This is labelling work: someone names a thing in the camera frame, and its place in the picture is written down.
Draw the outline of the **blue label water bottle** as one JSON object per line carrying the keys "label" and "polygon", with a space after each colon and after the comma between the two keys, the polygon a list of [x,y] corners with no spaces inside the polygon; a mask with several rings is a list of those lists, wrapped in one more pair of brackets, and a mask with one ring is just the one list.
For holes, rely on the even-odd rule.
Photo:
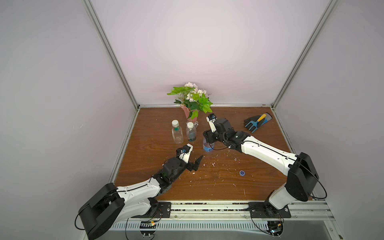
{"label": "blue label water bottle", "polygon": [[205,138],[203,138],[203,150],[206,152],[212,152],[214,150],[215,143],[209,143]]}

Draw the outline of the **teal print clear bottle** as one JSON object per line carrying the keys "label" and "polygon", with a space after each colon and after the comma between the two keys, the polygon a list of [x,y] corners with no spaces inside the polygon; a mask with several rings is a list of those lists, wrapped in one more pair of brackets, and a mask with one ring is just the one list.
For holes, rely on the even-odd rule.
{"label": "teal print clear bottle", "polygon": [[197,139],[197,130],[195,125],[193,129],[187,128],[186,133],[187,133],[187,138],[189,142],[194,142]]}

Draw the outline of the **green label clear bottle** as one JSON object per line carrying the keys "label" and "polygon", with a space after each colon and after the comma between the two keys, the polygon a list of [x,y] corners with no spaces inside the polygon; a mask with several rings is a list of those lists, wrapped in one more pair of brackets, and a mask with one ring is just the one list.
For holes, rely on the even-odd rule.
{"label": "green label clear bottle", "polygon": [[178,127],[172,128],[172,135],[176,144],[182,144],[184,142],[183,131],[180,127],[180,123]]}

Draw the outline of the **white bottle cap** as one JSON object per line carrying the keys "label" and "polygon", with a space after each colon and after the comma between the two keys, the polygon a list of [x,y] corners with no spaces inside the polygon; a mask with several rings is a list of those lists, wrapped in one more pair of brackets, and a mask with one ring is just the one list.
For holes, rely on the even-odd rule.
{"label": "white bottle cap", "polygon": [[172,121],[172,126],[173,126],[174,128],[178,127],[178,126],[179,126],[179,121],[178,121],[178,120],[173,120],[173,121]]}
{"label": "white bottle cap", "polygon": [[193,129],[193,128],[194,128],[194,123],[192,123],[192,122],[188,122],[188,123],[187,123],[187,128],[188,128],[188,129]]}

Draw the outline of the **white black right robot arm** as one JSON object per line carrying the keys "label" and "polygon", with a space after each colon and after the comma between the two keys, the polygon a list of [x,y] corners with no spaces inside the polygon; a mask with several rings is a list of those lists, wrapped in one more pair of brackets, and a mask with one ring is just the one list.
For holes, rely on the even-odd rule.
{"label": "white black right robot arm", "polygon": [[319,183],[319,176],[309,155],[295,155],[261,142],[243,131],[236,132],[227,119],[215,114],[206,117],[210,129],[203,133],[207,143],[223,143],[227,148],[255,157],[280,171],[286,183],[273,191],[264,203],[269,211],[279,211],[293,201],[307,202]]}

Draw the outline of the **pink vase with flowers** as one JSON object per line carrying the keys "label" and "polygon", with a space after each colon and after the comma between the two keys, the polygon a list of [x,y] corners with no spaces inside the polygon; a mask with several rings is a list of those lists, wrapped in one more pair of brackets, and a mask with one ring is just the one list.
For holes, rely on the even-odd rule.
{"label": "pink vase with flowers", "polygon": [[185,112],[187,122],[191,122],[197,128],[200,112],[212,113],[210,94],[195,83],[188,82],[182,87],[173,87],[168,96],[175,96],[174,104],[180,105]]}

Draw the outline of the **blue yellow garden hand rake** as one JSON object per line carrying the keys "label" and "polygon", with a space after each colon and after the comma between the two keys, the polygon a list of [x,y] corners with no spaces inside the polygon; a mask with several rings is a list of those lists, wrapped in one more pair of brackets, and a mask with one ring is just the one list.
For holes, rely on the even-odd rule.
{"label": "blue yellow garden hand rake", "polygon": [[263,125],[266,117],[267,114],[262,114],[260,116],[254,116],[244,120],[245,128],[248,129],[251,133],[254,133],[259,127]]}

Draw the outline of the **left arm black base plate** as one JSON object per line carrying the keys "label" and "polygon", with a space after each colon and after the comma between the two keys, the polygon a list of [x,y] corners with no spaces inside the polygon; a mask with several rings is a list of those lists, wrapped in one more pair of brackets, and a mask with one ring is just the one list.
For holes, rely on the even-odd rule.
{"label": "left arm black base plate", "polygon": [[134,216],[134,219],[165,218],[171,216],[171,202],[158,202],[155,207],[151,207],[144,215]]}

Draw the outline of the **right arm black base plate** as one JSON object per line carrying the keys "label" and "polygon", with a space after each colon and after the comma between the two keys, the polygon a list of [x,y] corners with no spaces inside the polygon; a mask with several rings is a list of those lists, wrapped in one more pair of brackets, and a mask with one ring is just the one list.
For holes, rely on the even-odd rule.
{"label": "right arm black base plate", "polygon": [[284,206],[281,210],[276,209],[270,204],[264,202],[249,202],[249,207],[245,211],[250,212],[252,218],[259,219],[289,219],[292,217],[288,206]]}

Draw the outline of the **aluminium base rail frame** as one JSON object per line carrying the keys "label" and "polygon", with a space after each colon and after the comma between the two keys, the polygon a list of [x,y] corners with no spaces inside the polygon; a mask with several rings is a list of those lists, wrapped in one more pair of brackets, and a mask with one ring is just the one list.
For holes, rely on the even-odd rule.
{"label": "aluminium base rail frame", "polygon": [[247,201],[171,201],[171,216],[165,218],[124,218],[108,231],[138,231],[145,239],[162,231],[238,231],[263,238],[342,240],[342,234],[327,203],[295,201],[288,204],[289,219],[252,218]]}

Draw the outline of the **aluminium corner frame post right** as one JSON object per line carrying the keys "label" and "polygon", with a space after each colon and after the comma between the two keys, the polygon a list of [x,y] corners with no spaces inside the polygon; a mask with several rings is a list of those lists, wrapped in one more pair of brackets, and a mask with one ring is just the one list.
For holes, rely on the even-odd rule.
{"label": "aluminium corner frame post right", "polygon": [[283,99],[285,93],[287,92],[289,86],[293,82],[295,76],[299,72],[301,66],[303,65],[305,59],[307,58],[308,54],[310,53],[311,49],[313,48],[316,40],[318,39],[321,31],[323,30],[324,26],[326,25],[329,17],[333,13],[334,9],[337,7],[339,1],[338,0],[331,0],[328,2],[324,12],[322,13],[320,19],[318,20],[317,24],[315,25],[314,30],[312,31],[309,39],[307,40],[306,44],[304,45],[304,48],[302,49],[298,59],[296,60],[293,68],[291,69],[286,81],[283,84],[283,87],[279,91],[277,97],[271,104],[271,109],[275,111]]}

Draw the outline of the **aluminium corner frame post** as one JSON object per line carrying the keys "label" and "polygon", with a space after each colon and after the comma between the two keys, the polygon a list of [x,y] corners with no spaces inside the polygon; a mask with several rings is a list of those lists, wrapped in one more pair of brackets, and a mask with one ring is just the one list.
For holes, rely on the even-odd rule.
{"label": "aluminium corner frame post", "polygon": [[283,84],[283,87],[279,91],[277,97],[271,104],[271,109],[275,111],[283,99],[285,93],[287,92],[289,86],[293,82],[295,76],[299,72],[301,66],[303,65],[305,59],[307,58],[308,54],[310,53],[311,49],[313,48],[316,40],[318,39],[321,31],[323,30],[324,26],[326,25],[329,17],[333,13],[334,9],[337,7],[339,1],[338,0],[331,0],[328,2],[324,12],[322,13],[320,19],[318,20],[317,24],[315,25],[314,30],[312,31],[309,39],[307,40],[306,44],[304,45],[304,48],[302,49],[298,59],[296,60],[293,68],[291,69],[286,81]]}
{"label": "aluminium corner frame post", "polygon": [[110,61],[112,62],[112,65],[114,67],[114,69],[116,70],[117,74],[118,74],[118,77],[120,79],[120,81],[122,82],[123,84],[123,87],[126,91],[126,93],[128,94],[128,97],[132,103],[132,105],[134,106],[134,109],[136,111],[139,111],[140,109],[140,104],[138,104],[133,92],[132,92],[132,89],[128,83],[128,80],[122,70],[122,67],[116,57],[116,54],[112,48],[112,45],[108,39],[108,36],[102,26],[102,23],[98,17],[98,14],[96,12],[96,9],[92,3],[92,1],[90,0],[83,0],[82,1],[83,4],[84,4],[84,7],[86,9],[86,12],[97,32],[97,35],[99,37],[99,39],[101,40],[101,43],[103,45],[103,47],[105,48],[106,52],[107,52],[107,55],[108,57],[110,58]]}

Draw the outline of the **aluminium corner frame post left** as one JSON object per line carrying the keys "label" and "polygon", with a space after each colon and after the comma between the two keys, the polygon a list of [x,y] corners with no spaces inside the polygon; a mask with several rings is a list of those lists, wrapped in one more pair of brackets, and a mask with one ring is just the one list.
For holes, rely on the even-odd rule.
{"label": "aluminium corner frame post left", "polygon": [[126,93],[128,94],[128,97],[132,103],[132,105],[134,106],[134,109],[136,111],[139,111],[140,109],[140,104],[138,104],[133,92],[132,92],[132,89],[128,83],[128,80],[122,70],[122,67],[116,57],[116,54],[112,48],[112,45],[108,39],[108,36],[102,26],[102,23],[98,17],[98,14],[96,12],[96,9],[92,3],[92,1],[90,0],[83,0],[82,1],[83,4],[84,4],[84,7],[86,9],[86,12],[97,32],[97,35],[99,37],[99,39],[101,40],[101,43],[103,45],[103,47],[105,48],[106,52],[107,52],[107,55],[108,57],[110,58],[110,61],[112,62],[112,65],[114,67],[114,69],[116,70],[117,74],[118,74],[118,77],[120,79],[120,81],[122,82],[123,84],[123,87],[126,91]]}

